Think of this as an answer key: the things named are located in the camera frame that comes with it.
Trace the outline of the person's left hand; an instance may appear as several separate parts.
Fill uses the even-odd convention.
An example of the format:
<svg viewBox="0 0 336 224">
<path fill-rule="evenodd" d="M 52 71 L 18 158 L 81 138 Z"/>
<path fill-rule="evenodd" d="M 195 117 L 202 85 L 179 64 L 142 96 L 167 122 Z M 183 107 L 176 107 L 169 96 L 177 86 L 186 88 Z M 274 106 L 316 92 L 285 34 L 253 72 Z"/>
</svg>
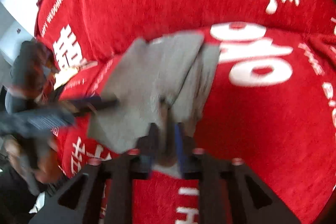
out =
<svg viewBox="0 0 336 224">
<path fill-rule="evenodd" d="M 42 184 L 56 182 L 63 174 L 58 165 L 58 144 L 52 135 L 48 139 L 19 139 L 8 136 L 5 150 L 11 166 L 25 180 L 29 176 Z"/>
</svg>

